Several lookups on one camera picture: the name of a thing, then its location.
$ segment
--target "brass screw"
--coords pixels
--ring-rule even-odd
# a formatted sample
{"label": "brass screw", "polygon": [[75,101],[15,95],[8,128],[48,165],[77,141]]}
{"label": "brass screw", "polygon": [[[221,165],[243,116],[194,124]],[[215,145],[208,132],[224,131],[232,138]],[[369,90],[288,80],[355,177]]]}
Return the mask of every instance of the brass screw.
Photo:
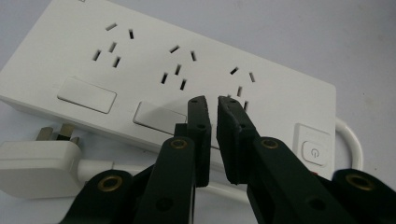
{"label": "brass screw", "polygon": [[119,175],[108,175],[99,182],[98,188],[103,192],[111,192],[118,189],[121,185],[122,178]]}
{"label": "brass screw", "polygon": [[262,140],[262,146],[274,149],[274,148],[279,147],[279,144],[274,140],[265,138]]}
{"label": "brass screw", "polygon": [[187,147],[187,142],[183,139],[175,139],[171,142],[171,147],[175,149],[183,149]]}
{"label": "brass screw", "polygon": [[366,191],[371,191],[375,189],[375,184],[370,179],[358,175],[358,174],[348,174],[346,175],[346,181],[357,189],[362,189]]}

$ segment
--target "socket slot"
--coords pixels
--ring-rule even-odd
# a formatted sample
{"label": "socket slot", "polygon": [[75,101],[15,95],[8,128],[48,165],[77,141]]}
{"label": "socket slot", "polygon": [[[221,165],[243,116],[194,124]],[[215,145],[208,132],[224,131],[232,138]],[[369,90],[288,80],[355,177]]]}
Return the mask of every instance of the socket slot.
{"label": "socket slot", "polygon": [[239,97],[241,97],[241,95],[242,95],[242,87],[241,87],[241,86],[238,87],[238,92],[237,92],[236,95],[239,96]]}
{"label": "socket slot", "polygon": [[250,76],[251,82],[256,82],[256,79],[254,79],[253,73],[250,72],[250,73],[248,73],[248,74],[249,74],[249,76]]}
{"label": "socket slot", "polygon": [[113,67],[119,66],[120,60],[121,60],[121,57],[117,57],[116,60],[113,63]]}
{"label": "socket slot", "polygon": [[193,62],[197,61],[197,57],[195,56],[195,52],[193,50],[191,51],[191,58]]}
{"label": "socket slot", "polygon": [[178,74],[180,73],[180,69],[181,69],[181,64],[178,64],[176,67],[175,75],[178,76]]}
{"label": "socket slot", "polygon": [[108,52],[112,53],[114,51],[114,48],[117,46],[116,42],[113,42],[110,46],[110,48],[108,49]]}
{"label": "socket slot", "polygon": [[110,31],[110,30],[112,30],[112,29],[113,29],[114,27],[116,27],[116,26],[117,26],[117,24],[114,22],[113,24],[107,26],[107,27],[106,27],[106,30],[107,30],[107,31]]}
{"label": "socket slot", "polygon": [[181,82],[181,86],[180,86],[181,91],[184,91],[184,88],[186,87],[186,82],[187,82],[187,79],[183,79],[183,81]]}
{"label": "socket slot", "polygon": [[101,52],[102,52],[101,50],[97,50],[96,53],[95,53],[95,55],[93,55],[93,58],[92,58],[92,59],[93,59],[94,61],[97,61]]}
{"label": "socket slot", "polygon": [[168,77],[168,74],[167,73],[164,73],[163,74],[163,79],[161,80],[161,83],[162,84],[165,84],[165,81],[166,81],[166,78]]}
{"label": "socket slot", "polygon": [[248,101],[245,101],[244,103],[244,110],[248,112]]}
{"label": "socket slot", "polygon": [[134,31],[129,29],[129,38],[134,39]]}
{"label": "socket slot", "polygon": [[238,67],[235,67],[235,69],[233,69],[233,71],[230,72],[231,75],[233,75],[236,71],[238,71]]}
{"label": "socket slot", "polygon": [[174,46],[173,48],[169,49],[170,53],[174,53],[175,51],[177,51],[178,49],[180,49],[180,47],[178,45]]}

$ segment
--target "table surface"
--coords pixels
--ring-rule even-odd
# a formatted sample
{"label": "table surface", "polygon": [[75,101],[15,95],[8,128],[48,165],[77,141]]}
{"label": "table surface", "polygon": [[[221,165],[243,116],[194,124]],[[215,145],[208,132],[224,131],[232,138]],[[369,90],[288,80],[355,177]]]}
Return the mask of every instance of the table surface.
{"label": "table surface", "polygon": [[[49,0],[0,1],[0,68]],[[275,63],[332,83],[337,117],[361,140],[364,171],[396,189],[396,2],[393,0],[168,0],[114,1]],[[61,124],[0,102],[0,143],[35,139]],[[148,166],[156,155],[76,131],[85,158]],[[335,166],[350,166],[336,137]],[[226,183],[223,174],[211,179]],[[72,198],[16,199],[0,191],[0,223],[57,223]],[[196,223],[256,223],[248,204],[197,192]]]}

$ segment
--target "power outlet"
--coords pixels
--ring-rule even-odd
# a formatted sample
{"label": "power outlet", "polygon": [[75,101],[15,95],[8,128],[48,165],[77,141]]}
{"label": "power outlet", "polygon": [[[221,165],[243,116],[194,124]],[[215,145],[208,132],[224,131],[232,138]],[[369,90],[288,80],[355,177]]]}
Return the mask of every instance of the power outlet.
{"label": "power outlet", "polygon": [[[334,86],[107,1],[52,1],[0,74],[0,98],[15,108],[154,151],[198,95],[213,134],[228,95],[261,135],[331,177]],[[304,157],[300,124],[327,136],[309,145],[326,149],[325,164]],[[212,146],[221,166],[215,136]]]}

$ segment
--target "power switch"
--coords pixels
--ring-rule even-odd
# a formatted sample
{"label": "power switch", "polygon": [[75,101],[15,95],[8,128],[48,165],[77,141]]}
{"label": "power switch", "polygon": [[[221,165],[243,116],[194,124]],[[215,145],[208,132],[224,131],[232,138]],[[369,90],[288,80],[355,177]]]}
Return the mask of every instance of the power switch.
{"label": "power switch", "polygon": [[329,155],[325,147],[306,141],[303,142],[303,158],[316,165],[324,166],[327,164]]}

